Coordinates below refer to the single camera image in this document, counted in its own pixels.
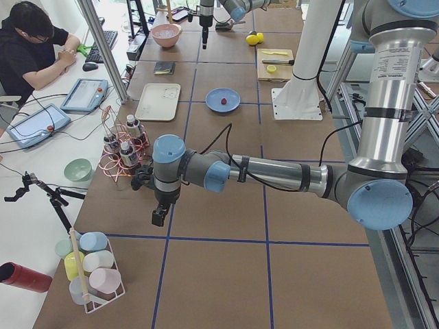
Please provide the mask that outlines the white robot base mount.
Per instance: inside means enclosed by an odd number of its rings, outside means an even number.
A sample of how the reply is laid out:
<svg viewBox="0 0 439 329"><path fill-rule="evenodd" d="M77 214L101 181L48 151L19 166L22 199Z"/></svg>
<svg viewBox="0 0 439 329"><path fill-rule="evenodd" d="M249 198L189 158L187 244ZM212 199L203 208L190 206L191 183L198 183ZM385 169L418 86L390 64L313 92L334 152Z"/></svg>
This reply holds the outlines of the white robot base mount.
<svg viewBox="0 0 439 329"><path fill-rule="evenodd" d="M282 89L272 89L276 120L322 120L317 80L343 5L341 0L309 2L292 77Z"/></svg>

